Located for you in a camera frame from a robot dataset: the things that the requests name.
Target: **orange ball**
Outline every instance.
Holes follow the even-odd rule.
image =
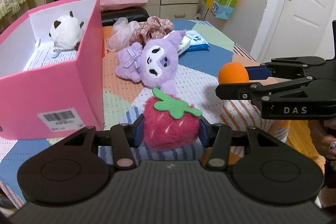
[[[248,81],[249,75],[246,68],[236,62],[225,64],[218,72],[219,84],[247,83]]]

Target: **door frame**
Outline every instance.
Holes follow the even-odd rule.
[[[286,0],[267,0],[260,27],[250,52],[250,54],[259,62],[264,61],[263,58],[266,55],[277,28],[285,1]]]

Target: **strawberry plush toy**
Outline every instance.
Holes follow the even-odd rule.
[[[157,88],[153,94],[143,112],[145,144],[153,151],[165,151],[193,143],[202,112]]]

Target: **black cushion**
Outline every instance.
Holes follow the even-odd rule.
[[[142,7],[130,7],[115,11],[106,10],[101,13],[101,22],[103,27],[112,26],[120,17],[126,17],[128,22],[144,22],[149,18],[149,15]]]

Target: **panda plush toy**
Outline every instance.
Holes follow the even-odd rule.
[[[56,58],[61,51],[78,50],[83,36],[83,25],[84,22],[79,23],[72,11],[53,22],[49,33],[54,42],[52,58]]]

